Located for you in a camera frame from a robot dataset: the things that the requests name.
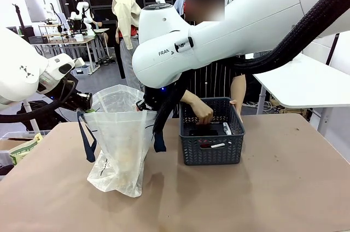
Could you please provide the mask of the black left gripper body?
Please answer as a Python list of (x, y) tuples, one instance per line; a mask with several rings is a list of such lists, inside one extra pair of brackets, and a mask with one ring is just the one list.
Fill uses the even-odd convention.
[(84, 111), (90, 110), (92, 105), (92, 93), (82, 93), (75, 91), (71, 96), (64, 102), (64, 108), (76, 111), (82, 109)]

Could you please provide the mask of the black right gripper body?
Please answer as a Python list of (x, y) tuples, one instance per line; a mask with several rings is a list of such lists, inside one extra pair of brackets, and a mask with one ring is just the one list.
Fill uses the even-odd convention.
[(173, 88), (174, 86), (164, 86), (158, 89), (144, 86), (143, 99), (136, 102), (137, 111), (158, 111), (170, 96)]

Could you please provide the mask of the white shopping bag blue handles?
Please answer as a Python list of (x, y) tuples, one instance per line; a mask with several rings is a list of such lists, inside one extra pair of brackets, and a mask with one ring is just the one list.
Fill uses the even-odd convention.
[(142, 193), (144, 161), (152, 143), (156, 112), (136, 108), (144, 93), (126, 85), (92, 97), (91, 112), (77, 112), (87, 161), (87, 181), (102, 192), (116, 190), (131, 198)]

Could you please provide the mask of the black case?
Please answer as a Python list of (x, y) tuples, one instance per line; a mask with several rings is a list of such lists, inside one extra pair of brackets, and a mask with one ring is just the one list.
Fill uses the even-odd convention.
[(218, 136), (219, 132), (212, 125), (195, 125), (189, 130), (189, 136)]

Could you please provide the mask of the grey plastic lattice basket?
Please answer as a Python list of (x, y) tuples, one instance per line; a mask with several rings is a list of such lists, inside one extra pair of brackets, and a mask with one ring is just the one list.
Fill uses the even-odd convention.
[[(209, 123), (219, 132), (218, 136), (189, 136), (189, 130), (198, 124), (198, 118), (190, 105), (180, 105), (180, 139), (183, 150), (184, 164), (197, 165), (227, 165), (240, 162), (245, 130), (237, 112), (230, 104), (228, 97), (204, 98), (202, 100), (213, 110), (213, 118)], [(223, 131), (223, 123), (227, 122), (232, 135)], [(212, 145), (225, 143), (225, 147), (201, 149), (198, 140), (211, 140)]]

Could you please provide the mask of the person's right forearm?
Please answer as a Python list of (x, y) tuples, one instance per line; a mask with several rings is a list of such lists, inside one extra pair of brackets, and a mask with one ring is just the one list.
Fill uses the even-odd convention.
[(180, 101), (190, 105), (191, 107), (199, 107), (203, 104), (202, 100), (198, 96), (188, 90), (185, 91)]

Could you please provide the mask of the person's left forearm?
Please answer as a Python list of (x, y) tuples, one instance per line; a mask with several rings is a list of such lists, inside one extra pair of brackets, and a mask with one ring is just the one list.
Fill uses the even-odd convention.
[(233, 78), (231, 87), (231, 98), (236, 100), (237, 105), (242, 105), (246, 94), (246, 76), (240, 75)]

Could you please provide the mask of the person's right hand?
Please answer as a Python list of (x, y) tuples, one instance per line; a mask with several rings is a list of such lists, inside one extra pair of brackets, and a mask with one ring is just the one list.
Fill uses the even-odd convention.
[(198, 118), (199, 125), (209, 124), (213, 118), (213, 110), (207, 104), (205, 104), (201, 99), (195, 100), (191, 104), (191, 108), (194, 114)]

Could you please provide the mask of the person's left hand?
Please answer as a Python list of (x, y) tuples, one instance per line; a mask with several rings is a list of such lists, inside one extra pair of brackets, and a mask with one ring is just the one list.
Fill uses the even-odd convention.
[(230, 101), (230, 104), (231, 104), (232, 106), (234, 106), (234, 108), (235, 108), (235, 110), (236, 110), (236, 112), (237, 112), (237, 115), (238, 115), (240, 121), (243, 122), (242, 116), (241, 116), (242, 103), (238, 102), (237, 100), (231, 100), (231, 101)]

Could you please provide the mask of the clear plastic storage bin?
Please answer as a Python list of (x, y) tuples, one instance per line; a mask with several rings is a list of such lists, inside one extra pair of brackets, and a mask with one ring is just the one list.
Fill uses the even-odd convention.
[(90, 73), (90, 66), (83, 65), (81, 67), (77, 67), (71, 71), (71, 74), (75, 77), (85, 77)]

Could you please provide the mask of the wooden workbench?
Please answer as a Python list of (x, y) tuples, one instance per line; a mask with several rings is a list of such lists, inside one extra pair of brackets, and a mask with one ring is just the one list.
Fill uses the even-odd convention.
[(73, 59), (82, 58), (83, 65), (90, 66), (90, 73), (95, 73), (102, 65), (109, 64), (110, 52), (108, 46), (103, 45), (103, 33), (107, 28), (94, 29), (94, 36), (87, 36), (86, 31), (80, 34), (44, 34), (31, 37), (31, 45), (45, 57), (55, 56), (61, 53), (69, 55)]

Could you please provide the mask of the person in black striped shirt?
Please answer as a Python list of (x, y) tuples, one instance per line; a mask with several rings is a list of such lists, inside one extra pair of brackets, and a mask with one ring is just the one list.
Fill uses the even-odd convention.
[[(225, 7), (225, 0), (185, 0), (184, 20), (191, 25), (215, 19)], [(230, 97), (231, 83), (238, 74), (221, 62), (212, 62), (195, 71), (188, 85), (188, 91), (201, 100), (205, 97)]]

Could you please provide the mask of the cardboard box green print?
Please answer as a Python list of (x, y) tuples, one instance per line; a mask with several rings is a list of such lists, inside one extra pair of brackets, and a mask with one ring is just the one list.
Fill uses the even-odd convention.
[(41, 134), (32, 138), (0, 138), (0, 167), (16, 166), (42, 139)]

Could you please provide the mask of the mannequin in beige jacket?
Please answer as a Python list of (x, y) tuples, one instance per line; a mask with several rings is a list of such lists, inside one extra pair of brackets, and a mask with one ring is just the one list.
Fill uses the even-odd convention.
[(136, 0), (112, 0), (112, 12), (117, 18), (115, 40), (120, 47), (120, 56), (129, 87), (143, 91), (143, 84), (137, 79), (132, 58), (139, 46), (138, 28), (141, 8)]

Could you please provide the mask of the white board panel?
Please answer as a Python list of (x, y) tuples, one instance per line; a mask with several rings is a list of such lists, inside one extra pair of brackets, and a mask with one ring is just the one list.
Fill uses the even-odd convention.
[(45, 0), (25, 0), (26, 7), (32, 22), (44, 22), (45, 16)]

